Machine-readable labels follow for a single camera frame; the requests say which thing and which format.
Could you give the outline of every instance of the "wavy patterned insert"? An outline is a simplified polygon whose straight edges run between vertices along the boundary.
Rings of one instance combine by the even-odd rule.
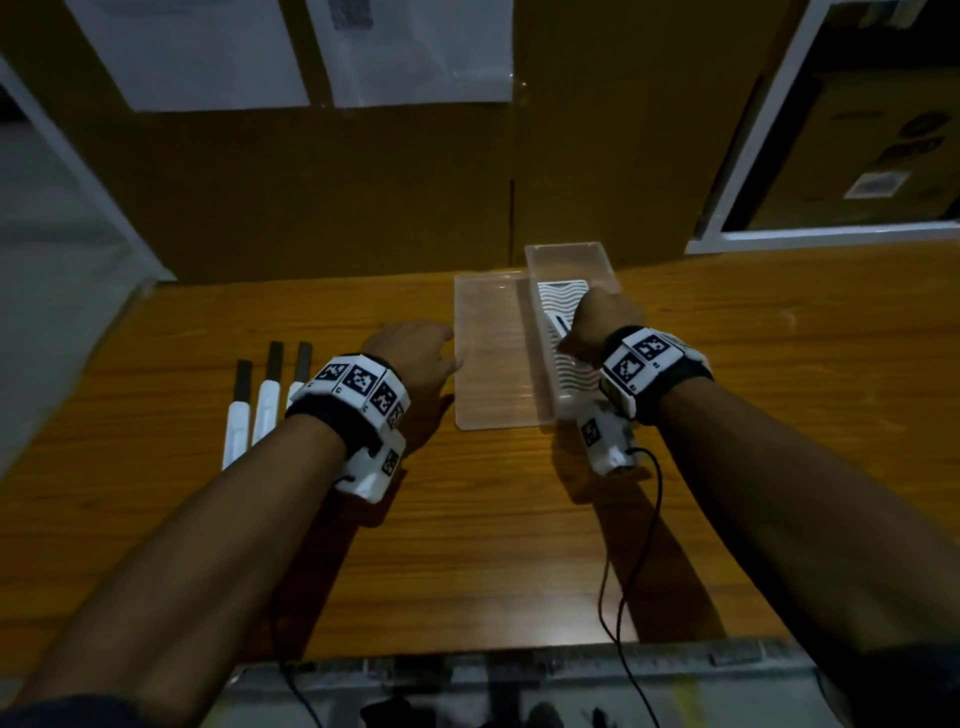
[[[577,304],[589,291],[589,285],[585,280],[551,280],[538,283],[537,289],[540,292],[543,313],[550,320],[550,347],[561,390],[592,392],[597,388],[600,373],[589,364],[582,364],[571,356],[557,353],[557,345],[570,330]]]

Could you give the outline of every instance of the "paper sheet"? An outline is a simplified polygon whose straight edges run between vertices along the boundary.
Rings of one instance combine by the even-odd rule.
[[[340,108],[513,98],[513,0],[307,0]]]
[[[134,111],[309,106],[277,0],[66,0]]]

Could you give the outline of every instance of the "forearm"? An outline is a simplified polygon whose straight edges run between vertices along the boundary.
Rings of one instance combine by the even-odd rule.
[[[705,378],[665,395],[657,425],[798,637],[857,652],[960,637],[960,549],[891,491]]]
[[[102,584],[18,702],[108,692],[170,714],[216,692],[344,462],[299,415],[186,501]]]

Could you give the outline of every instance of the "hand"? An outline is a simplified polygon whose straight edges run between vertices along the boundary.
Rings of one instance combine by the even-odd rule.
[[[452,356],[440,349],[453,339],[453,329],[435,321],[407,321],[382,328],[364,343],[361,353],[386,359],[400,377],[410,399],[439,392],[446,378],[460,369]]]
[[[557,351],[587,362],[599,369],[603,362],[603,345],[618,328],[642,326],[643,312],[622,293],[603,288],[590,288],[577,305],[573,327],[560,342]]]

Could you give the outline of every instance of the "person's left arm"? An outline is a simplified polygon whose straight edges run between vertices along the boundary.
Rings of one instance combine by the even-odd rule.
[[[456,369],[449,327],[387,327],[364,346],[411,399]],[[127,700],[162,726],[198,721],[320,509],[347,448],[293,415],[171,514],[70,620],[14,701],[80,693]]]

